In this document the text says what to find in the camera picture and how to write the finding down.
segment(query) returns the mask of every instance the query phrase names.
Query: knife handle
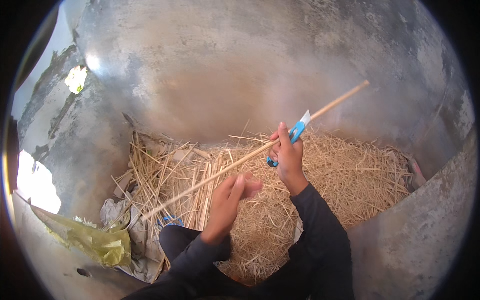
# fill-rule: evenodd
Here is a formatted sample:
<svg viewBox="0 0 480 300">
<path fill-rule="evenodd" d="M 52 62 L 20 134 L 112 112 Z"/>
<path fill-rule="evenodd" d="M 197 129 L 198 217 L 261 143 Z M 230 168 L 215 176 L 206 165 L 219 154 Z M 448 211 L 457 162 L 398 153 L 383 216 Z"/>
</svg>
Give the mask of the knife handle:
<svg viewBox="0 0 480 300">
<path fill-rule="evenodd" d="M 290 134 L 289 138 L 292 144 L 297 141 L 297 139 L 300 137 L 301 133 L 305 130 L 305 124 L 303 124 L 302 121 L 298 121 L 295 126 L 290 129 Z M 278 166 L 277 161 L 273 161 L 269 156 L 267 156 L 267 164 L 271 166 L 272 168 Z"/>
</svg>

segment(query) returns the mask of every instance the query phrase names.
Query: blue plastic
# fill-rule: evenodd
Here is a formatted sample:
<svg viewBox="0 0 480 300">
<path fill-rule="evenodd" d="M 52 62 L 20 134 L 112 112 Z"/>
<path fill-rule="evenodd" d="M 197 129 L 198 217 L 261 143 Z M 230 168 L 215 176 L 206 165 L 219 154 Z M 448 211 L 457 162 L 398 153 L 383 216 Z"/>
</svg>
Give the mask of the blue plastic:
<svg viewBox="0 0 480 300">
<path fill-rule="evenodd" d="M 180 226 L 185 227 L 184 224 L 183 224 L 183 222 L 182 222 L 182 220 L 181 220 L 180 218 L 176 218 L 174 215 L 172 215 L 172 217 L 165 216 L 165 217 L 163 217 L 163 219 L 164 219 L 165 221 L 170 221 L 170 223 L 166 224 L 165 226 L 168 226 L 168 225 L 177 225 L 177 224 L 174 224 L 174 222 L 175 222 L 175 221 L 178 221 L 178 222 L 180 223 L 180 224 L 179 224 Z M 161 228 L 163 227 L 162 224 L 160 223 L 160 220 L 157 219 L 157 220 L 156 220 L 156 223 L 157 223 Z"/>
<path fill-rule="evenodd" d="M 292 144 L 299 139 L 301 133 L 304 130 L 305 130 L 305 124 L 303 124 L 302 121 L 298 121 L 297 124 L 295 124 L 295 126 L 293 126 L 292 129 L 290 129 L 289 138 L 290 138 L 290 141 L 292 142 Z M 269 156 L 267 156 L 267 164 L 271 167 L 278 166 L 278 162 L 273 161 Z"/>
</svg>

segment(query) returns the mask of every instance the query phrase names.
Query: person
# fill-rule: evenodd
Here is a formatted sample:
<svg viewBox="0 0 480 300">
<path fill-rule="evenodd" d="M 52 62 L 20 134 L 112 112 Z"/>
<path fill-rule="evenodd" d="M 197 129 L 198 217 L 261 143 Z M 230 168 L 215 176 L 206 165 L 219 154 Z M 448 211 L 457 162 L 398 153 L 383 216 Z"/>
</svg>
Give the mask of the person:
<svg viewBox="0 0 480 300">
<path fill-rule="evenodd" d="M 251 174 L 225 179 L 214 191 L 210 219 L 200 232 L 169 225 L 159 241 L 171 268 L 157 281 L 124 300 L 150 299 L 353 299 L 352 261 L 347 233 L 302 171 L 303 142 L 291 144 L 284 122 L 272 134 L 269 156 L 303 222 L 289 260 L 261 283 L 248 287 L 220 272 L 216 261 L 230 256 L 230 236 L 241 199 L 262 187 Z"/>
</svg>

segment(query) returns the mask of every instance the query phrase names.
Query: gray concrete wall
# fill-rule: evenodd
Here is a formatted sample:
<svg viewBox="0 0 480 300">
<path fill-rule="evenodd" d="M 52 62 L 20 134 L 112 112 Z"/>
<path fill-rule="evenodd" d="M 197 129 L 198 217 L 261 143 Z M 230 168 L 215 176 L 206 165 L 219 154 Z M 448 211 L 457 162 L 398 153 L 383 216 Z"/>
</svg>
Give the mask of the gray concrete wall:
<svg viewBox="0 0 480 300">
<path fill-rule="evenodd" d="M 478 173 L 475 130 L 462 150 L 410 196 L 348 230 L 355 298 L 429 299 L 470 221 Z"/>
<path fill-rule="evenodd" d="M 13 97 L 12 116 L 19 120 L 22 113 L 30 102 L 35 84 L 40 79 L 42 73 L 49 67 L 52 55 L 54 53 L 61 54 L 73 42 L 72 31 L 68 28 L 67 13 L 64 3 L 60 4 L 57 24 L 53 30 L 52 37 L 48 42 L 42 56 L 38 59 L 37 64 L 25 79 L 24 83 L 18 88 Z"/>
<path fill-rule="evenodd" d="M 133 128 L 122 113 L 142 131 L 218 142 L 247 119 L 250 131 L 292 124 L 368 79 L 368 89 L 316 126 L 401 147 L 432 179 L 349 230 L 355 292 L 360 299 L 431 295 L 464 234 L 477 152 L 467 137 L 474 117 L 461 68 L 421 4 L 96 0 L 78 19 L 81 5 L 72 1 L 62 4 L 66 21 L 55 30 L 73 43 L 48 48 L 49 65 L 32 72 L 32 91 L 15 95 L 21 149 L 51 171 L 60 214 L 98 222 L 110 175 L 128 160 Z M 60 45 L 56 36 L 50 42 Z M 75 96 L 63 80 L 78 64 L 90 72 Z M 56 298 L 84 299 L 84 289 L 93 299 L 117 299 L 138 287 L 61 250 L 28 209 L 15 214 L 26 253 Z M 93 276 L 73 272 L 78 267 Z M 119 282 L 125 287 L 115 291 Z"/>
<path fill-rule="evenodd" d="M 315 125 L 398 146 L 430 178 L 474 121 L 453 48 L 418 1 L 97 0 L 76 32 L 115 105 L 178 139 L 292 124 L 368 79 Z"/>
</svg>

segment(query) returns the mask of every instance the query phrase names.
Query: dry straw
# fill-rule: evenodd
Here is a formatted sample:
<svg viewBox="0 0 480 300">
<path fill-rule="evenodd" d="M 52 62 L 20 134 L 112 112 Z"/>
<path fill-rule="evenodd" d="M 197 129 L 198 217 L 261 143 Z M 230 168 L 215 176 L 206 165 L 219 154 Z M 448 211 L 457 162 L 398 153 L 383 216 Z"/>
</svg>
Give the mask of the dry straw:
<svg viewBox="0 0 480 300">
<path fill-rule="evenodd" d="M 393 147 L 379 149 L 370 143 L 346 141 L 327 132 L 306 130 L 303 170 L 345 228 L 366 220 L 395 205 L 408 195 L 405 187 L 407 158 Z M 245 144 L 238 144 L 241 138 Z M 276 168 L 270 168 L 265 155 L 253 157 L 231 172 L 183 196 L 173 205 L 154 208 L 175 198 L 182 191 L 222 171 L 268 142 L 265 134 L 232 136 L 232 142 L 216 146 L 195 146 L 172 140 L 156 140 L 162 152 L 153 155 L 152 140 L 134 134 L 129 169 L 115 179 L 132 173 L 125 198 L 148 216 L 147 239 L 153 239 L 168 223 L 202 230 L 209 218 L 212 194 L 228 175 L 251 172 L 264 188 L 253 199 L 243 200 L 232 235 L 232 257 L 220 269 L 254 283 L 270 276 L 288 259 L 298 214 L 289 200 Z"/>
</svg>

